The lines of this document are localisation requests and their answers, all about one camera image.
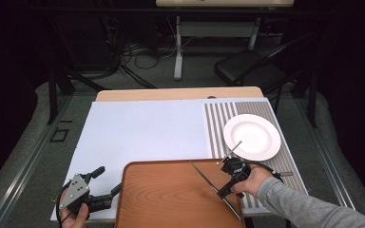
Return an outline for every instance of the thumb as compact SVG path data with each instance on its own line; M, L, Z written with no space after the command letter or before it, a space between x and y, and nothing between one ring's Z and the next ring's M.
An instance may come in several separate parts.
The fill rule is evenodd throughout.
M240 192L245 192L245 182L240 181L240 182L236 183L235 185L233 185L233 187L230 190L235 194L240 193Z
M88 207L85 203L82 203L81 208L79 209L78 217L73 224L73 227L85 227L85 221L88 216Z

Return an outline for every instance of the hand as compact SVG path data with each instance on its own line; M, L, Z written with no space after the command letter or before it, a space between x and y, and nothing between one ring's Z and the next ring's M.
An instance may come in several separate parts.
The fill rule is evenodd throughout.
M247 180L241 181L233 185L231 191L235 194L247 192L256 197L260 185L270 177L273 177L271 172L256 164L250 164L251 173Z
M66 192L67 190L62 193L60 201L62 201ZM63 228L86 228L85 221L88 216L88 207L85 203L82 203L78 215L73 214L67 207L61 209L59 214L61 216Z

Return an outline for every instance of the person's left hand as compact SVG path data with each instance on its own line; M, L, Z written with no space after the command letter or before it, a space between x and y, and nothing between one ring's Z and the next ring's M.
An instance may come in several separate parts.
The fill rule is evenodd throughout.
M60 201L64 199L65 190L62 195ZM82 203L81 208L79 209L78 215L73 214L69 209L64 208L59 211L59 215L62 221L63 228L86 228L86 219L88 217L88 207L85 203Z

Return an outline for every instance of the forearm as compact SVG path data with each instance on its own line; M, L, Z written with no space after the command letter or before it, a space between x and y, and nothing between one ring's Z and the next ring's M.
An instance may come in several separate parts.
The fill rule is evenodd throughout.
M303 195L275 178L260 186L258 199L297 227L365 227L365 216L357 211Z

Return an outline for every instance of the brown tray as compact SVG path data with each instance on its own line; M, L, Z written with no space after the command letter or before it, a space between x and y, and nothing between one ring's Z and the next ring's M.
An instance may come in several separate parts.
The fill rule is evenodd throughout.
M193 160L220 189L230 176L216 165L219 160ZM241 213L240 199L227 198ZM137 161L123 174L118 201L117 228L245 227L190 161Z

